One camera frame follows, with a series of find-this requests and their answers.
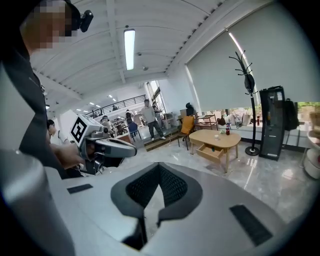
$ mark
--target black cabinet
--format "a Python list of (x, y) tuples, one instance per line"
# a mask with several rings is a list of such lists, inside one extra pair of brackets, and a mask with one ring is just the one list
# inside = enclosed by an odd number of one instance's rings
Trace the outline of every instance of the black cabinet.
[(260, 91), (262, 136), (260, 157), (278, 160), (285, 134), (285, 92), (281, 86)]

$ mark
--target handheld controller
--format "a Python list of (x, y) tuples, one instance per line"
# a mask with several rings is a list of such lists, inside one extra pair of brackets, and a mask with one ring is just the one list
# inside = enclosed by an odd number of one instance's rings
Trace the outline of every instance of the handheld controller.
[(83, 114), (78, 114), (70, 133), (79, 148), (80, 156), (85, 160), (89, 174), (95, 175), (108, 158), (129, 158), (137, 154), (135, 146), (110, 138), (107, 127)]

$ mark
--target coat rack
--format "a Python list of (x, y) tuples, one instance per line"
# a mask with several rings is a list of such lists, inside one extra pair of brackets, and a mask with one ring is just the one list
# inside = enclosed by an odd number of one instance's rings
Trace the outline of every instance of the coat rack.
[(237, 52), (235, 52), (235, 55), (237, 58), (230, 57), (230, 56), (229, 56), (229, 58), (235, 59), (237, 62), (240, 63), (241, 69), (235, 69), (235, 70), (242, 72), (242, 74), (238, 74), (238, 76), (244, 76), (244, 86), (248, 91), (248, 93), (246, 93), (246, 95), (250, 95), (250, 98), (251, 98), (252, 114), (253, 114), (253, 136), (252, 136), (252, 145), (248, 146), (245, 149), (245, 153), (250, 156), (256, 156), (259, 154), (259, 149), (257, 147), (255, 147), (255, 143), (256, 143), (256, 108), (255, 108), (255, 100), (254, 100), (253, 94), (256, 94), (257, 91), (254, 92), (255, 80), (254, 80), (254, 77), (250, 74), (250, 72), (252, 70), (250, 70), (248, 72), (248, 68), (251, 66), (252, 62), (246, 68), (245, 68), (245, 65), (243, 62), (243, 55), (245, 54), (245, 52), (246, 51), (244, 50), (241, 55), (241, 58), (239, 57)]

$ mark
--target jeans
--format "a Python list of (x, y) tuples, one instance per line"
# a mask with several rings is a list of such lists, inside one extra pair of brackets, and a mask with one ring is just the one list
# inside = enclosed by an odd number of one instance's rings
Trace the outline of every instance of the jeans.
[(163, 122), (162, 122), (160, 113), (155, 113), (155, 117), (156, 117), (156, 120), (157, 120), (157, 122), (158, 122), (158, 125), (159, 125), (160, 128), (162, 129)]
[(149, 132), (150, 132), (151, 138), (154, 138), (154, 137), (155, 137), (154, 128), (156, 129), (156, 131), (158, 132), (158, 134), (159, 134), (160, 137), (163, 137), (163, 136), (164, 136), (164, 134), (163, 134), (162, 130), (160, 129), (160, 126), (159, 126), (159, 124), (157, 123), (157, 121), (148, 122), (147, 125), (148, 125), (148, 127), (149, 127)]

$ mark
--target fluorescent light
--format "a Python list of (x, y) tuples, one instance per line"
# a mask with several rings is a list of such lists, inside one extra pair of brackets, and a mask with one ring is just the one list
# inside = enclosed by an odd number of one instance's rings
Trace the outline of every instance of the fluorescent light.
[(234, 37), (233, 34), (229, 33), (229, 36), (232, 38), (233, 42), (235, 43), (235, 45), (238, 47), (241, 55), (243, 55), (243, 58), (246, 59), (246, 55), (244, 55), (244, 51), (242, 50), (242, 48), (240, 47), (240, 44), (238, 43), (238, 41), (236, 40), (236, 38)]
[(126, 70), (134, 69), (135, 35), (136, 31), (134, 29), (124, 31)]

